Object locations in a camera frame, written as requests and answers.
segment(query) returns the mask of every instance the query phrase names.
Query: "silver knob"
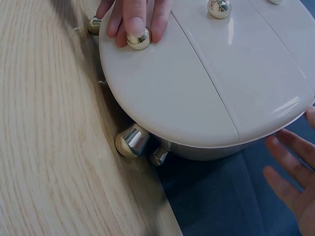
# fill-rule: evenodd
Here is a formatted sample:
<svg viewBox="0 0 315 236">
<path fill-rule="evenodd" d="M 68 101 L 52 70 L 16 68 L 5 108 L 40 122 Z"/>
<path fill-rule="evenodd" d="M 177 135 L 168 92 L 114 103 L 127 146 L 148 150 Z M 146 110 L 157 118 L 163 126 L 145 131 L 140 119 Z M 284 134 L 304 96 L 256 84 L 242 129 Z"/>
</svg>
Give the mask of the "silver knob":
<svg viewBox="0 0 315 236">
<path fill-rule="evenodd" d="M 159 146 L 150 156 L 149 161 L 154 166 L 160 166 L 163 164 L 166 156 L 168 155 L 169 150 L 165 149 L 162 146 Z"/>
<path fill-rule="evenodd" d="M 228 0 L 209 0 L 207 7 L 210 15 L 217 19 L 229 17 L 232 11 L 231 3 Z"/>
<path fill-rule="evenodd" d="M 102 20 L 97 18 L 96 16 L 94 16 L 92 19 L 90 19 L 89 24 L 88 24 L 88 32 L 91 35 L 98 36 L 99 27 L 100 27 L 101 22 L 102 22 Z"/>
<path fill-rule="evenodd" d="M 280 5 L 284 0 L 269 0 L 274 5 Z"/>
<path fill-rule="evenodd" d="M 145 28 L 140 37 L 127 34 L 127 44 L 135 50 L 146 49 L 151 44 L 151 32 L 149 28 Z"/>
<path fill-rule="evenodd" d="M 129 129 L 118 134 L 115 139 L 115 146 L 117 151 L 126 158 L 140 157 L 148 143 L 150 134 L 134 124 Z"/>
</svg>

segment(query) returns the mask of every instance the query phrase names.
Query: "finger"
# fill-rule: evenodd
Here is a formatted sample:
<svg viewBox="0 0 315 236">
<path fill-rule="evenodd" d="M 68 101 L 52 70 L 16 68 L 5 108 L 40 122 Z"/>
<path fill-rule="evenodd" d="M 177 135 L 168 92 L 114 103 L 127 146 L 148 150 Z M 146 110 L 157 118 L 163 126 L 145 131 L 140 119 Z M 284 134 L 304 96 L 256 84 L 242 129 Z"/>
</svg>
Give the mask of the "finger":
<svg viewBox="0 0 315 236">
<path fill-rule="evenodd" d="M 114 0 L 101 0 L 96 11 L 96 17 L 99 19 L 103 19 L 105 14 L 112 7 L 113 3 L 114 3 Z"/>
<path fill-rule="evenodd" d="M 266 139 L 266 146 L 279 164 L 294 178 L 301 187 L 310 183 L 313 172 L 298 161 L 275 137 Z"/>
<path fill-rule="evenodd" d="M 140 36 L 145 28 L 146 0 L 124 0 L 123 19 L 127 33 Z"/>
<path fill-rule="evenodd" d="M 301 192 L 293 187 L 288 181 L 282 178 L 271 166 L 263 169 L 263 174 L 274 190 L 276 195 L 288 206 L 288 208 L 296 215 L 295 202 L 300 196 Z"/>
<path fill-rule="evenodd" d="M 171 7 L 172 0 L 155 0 L 151 23 L 152 41 L 154 43 L 158 43 L 165 33 Z"/>
<path fill-rule="evenodd" d="M 119 29 L 118 29 L 118 33 L 115 39 L 115 43 L 118 47 L 124 47 L 127 44 L 126 41 L 126 29 L 124 27 L 124 23 L 122 22 Z"/>
<path fill-rule="evenodd" d="M 288 148 L 298 154 L 310 167 L 315 169 L 315 145 L 299 137 L 295 133 L 283 129 L 277 138 Z"/>
<path fill-rule="evenodd" d="M 112 14 L 109 18 L 106 34 L 110 38 L 115 38 L 123 20 L 123 5 L 120 0 L 115 2 Z"/>
<path fill-rule="evenodd" d="M 310 123 L 311 127 L 315 129 L 315 107 L 314 106 L 311 106 L 306 111 L 306 119 Z"/>
</svg>

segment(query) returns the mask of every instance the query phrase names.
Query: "blue fabric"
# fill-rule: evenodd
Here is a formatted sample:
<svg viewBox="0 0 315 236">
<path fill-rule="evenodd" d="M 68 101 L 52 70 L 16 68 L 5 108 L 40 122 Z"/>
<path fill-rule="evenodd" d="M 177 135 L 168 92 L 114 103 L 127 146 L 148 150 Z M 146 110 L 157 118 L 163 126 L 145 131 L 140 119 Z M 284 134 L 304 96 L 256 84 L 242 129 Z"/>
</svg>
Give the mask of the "blue fabric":
<svg viewBox="0 0 315 236">
<path fill-rule="evenodd" d="M 314 16 L 315 0 L 302 2 Z M 304 117 L 288 129 L 315 143 Z M 294 183 L 264 140 L 216 161 L 170 156 L 157 173 L 184 236 L 299 236 L 294 215 L 263 177 L 266 165 Z"/>
</svg>

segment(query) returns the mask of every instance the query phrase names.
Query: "wood grain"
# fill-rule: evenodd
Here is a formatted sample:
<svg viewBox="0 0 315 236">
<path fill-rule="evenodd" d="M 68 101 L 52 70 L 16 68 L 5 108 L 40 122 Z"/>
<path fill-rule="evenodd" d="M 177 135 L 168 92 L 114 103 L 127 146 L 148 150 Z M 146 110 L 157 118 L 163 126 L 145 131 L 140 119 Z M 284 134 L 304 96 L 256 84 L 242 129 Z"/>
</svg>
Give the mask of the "wood grain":
<svg viewBox="0 0 315 236">
<path fill-rule="evenodd" d="M 97 0 L 0 0 L 0 235 L 182 235 L 84 25 Z"/>
</svg>

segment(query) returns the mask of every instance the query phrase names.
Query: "toilet lid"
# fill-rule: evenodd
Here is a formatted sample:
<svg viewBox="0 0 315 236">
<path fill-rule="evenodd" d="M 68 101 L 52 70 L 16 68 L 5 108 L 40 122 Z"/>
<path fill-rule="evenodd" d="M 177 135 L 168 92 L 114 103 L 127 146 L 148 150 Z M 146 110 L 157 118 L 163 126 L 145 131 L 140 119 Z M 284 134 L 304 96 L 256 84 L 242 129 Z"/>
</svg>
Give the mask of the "toilet lid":
<svg viewBox="0 0 315 236">
<path fill-rule="evenodd" d="M 314 101 L 315 21 L 299 0 L 232 0 L 228 19 L 205 0 L 173 0 L 163 39 L 142 51 L 99 32 L 106 81 L 135 122 L 174 143 L 220 148 L 269 135 Z M 153 1 L 148 3 L 148 22 Z"/>
</svg>

